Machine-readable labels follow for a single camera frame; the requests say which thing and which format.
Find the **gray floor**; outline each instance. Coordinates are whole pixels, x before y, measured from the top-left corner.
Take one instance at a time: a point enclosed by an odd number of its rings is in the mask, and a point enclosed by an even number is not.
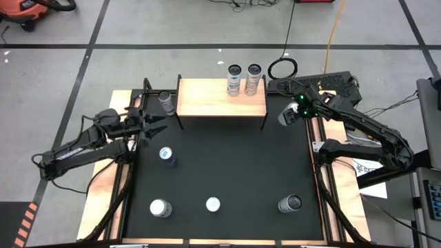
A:
[[[32,154],[50,149],[85,57],[101,6],[105,0],[76,0],[75,12],[53,12],[25,33],[13,23],[4,37],[9,44],[0,54],[0,200],[32,200],[39,182]],[[441,45],[438,0],[406,0],[427,45]],[[326,44],[340,0],[333,4],[298,4],[290,44]],[[258,63],[263,68],[281,49],[220,49],[222,44],[283,44],[292,0],[271,8],[246,8],[235,13],[226,4],[197,0],[110,0],[96,44],[176,44],[173,49],[93,49],[74,103],[63,142],[72,140],[82,114],[106,108],[112,90],[142,86],[148,77],[157,89],[176,87],[177,74],[186,78],[223,78],[228,65]],[[359,110],[386,107],[413,94],[416,80],[432,73],[398,0],[347,0],[334,44],[414,45],[413,50],[331,50],[328,72],[349,70],[359,78],[363,101]],[[75,49],[37,49],[32,44],[83,44]],[[220,44],[207,49],[180,49],[182,44]],[[299,63],[298,76],[323,72],[324,49],[286,51]],[[431,50],[441,66],[441,51]],[[288,65],[275,68],[283,76]],[[377,119],[400,130],[415,152],[427,148],[418,101],[388,111]],[[85,189],[92,167],[68,172],[60,185]],[[28,246],[73,242],[84,207],[84,196],[48,185],[30,234]],[[411,245],[411,232],[381,213],[367,209],[374,241]]]

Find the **can lid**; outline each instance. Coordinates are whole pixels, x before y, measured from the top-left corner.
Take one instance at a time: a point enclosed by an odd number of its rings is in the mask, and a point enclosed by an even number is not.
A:
[[[228,72],[233,76],[237,76],[242,72],[242,68],[240,68],[239,65],[230,65],[228,67]]]
[[[168,92],[167,90],[163,90],[159,92],[158,98],[160,100],[167,100],[169,97],[170,97],[170,92]]]
[[[288,206],[294,210],[300,209],[302,207],[302,199],[298,196],[289,196]]]
[[[218,211],[219,207],[221,207],[221,202],[216,197],[210,197],[206,203],[208,211]]]
[[[262,72],[262,68],[258,64],[252,64],[248,67],[248,72],[253,75],[259,75]]]
[[[152,201],[152,204],[150,204],[150,212],[154,215],[159,215],[164,212],[165,209],[165,203],[161,199],[156,199]]]
[[[170,149],[170,147],[163,147],[160,151],[159,151],[159,156],[162,159],[168,159],[172,156],[172,150]]]

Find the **white paper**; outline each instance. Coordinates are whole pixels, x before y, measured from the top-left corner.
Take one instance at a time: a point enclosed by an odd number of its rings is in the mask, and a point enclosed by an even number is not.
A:
[[[366,174],[367,172],[371,172],[375,169],[383,167],[382,164],[375,161],[367,161],[358,158],[353,158],[352,161],[353,166],[357,171],[357,177]],[[386,183],[378,183],[376,185],[360,189],[360,193],[364,194],[365,196],[373,196],[387,199]]]

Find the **cylinder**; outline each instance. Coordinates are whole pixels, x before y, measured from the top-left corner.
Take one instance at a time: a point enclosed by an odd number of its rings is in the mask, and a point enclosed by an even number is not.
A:
[[[302,199],[296,195],[289,195],[278,202],[278,209],[282,213],[297,211],[302,207]]]
[[[245,93],[248,96],[253,96],[257,93],[261,77],[262,68],[258,64],[252,64],[248,67],[247,82],[245,84]]]
[[[240,91],[240,74],[242,68],[239,65],[230,65],[227,74],[227,92],[230,96],[239,95]]]
[[[173,155],[173,151],[170,147],[163,147],[159,151],[159,157],[171,167],[178,166],[178,159],[176,159],[176,156]]]
[[[163,199],[156,199],[150,204],[150,212],[155,217],[167,218],[172,214],[173,207]]]
[[[210,197],[205,205],[207,206],[208,211],[215,212],[221,207],[221,202],[216,197]]]
[[[159,92],[158,99],[161,105],[163,106],[163,109],[165,110],[165,113],[169,116],[174,114],[174,106],[172,103],[172,95],[167,90],[163,90]]]

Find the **wooden shelf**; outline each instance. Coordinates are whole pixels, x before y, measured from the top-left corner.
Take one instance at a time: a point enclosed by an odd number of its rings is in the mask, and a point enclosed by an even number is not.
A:
[[[245,93],[246,79],[240,80],[240,93],[227,93],[227,79],[181,79],[178,83],[179,116],[261,116],[267,113],[265,81],[260,80],[257,93]]]

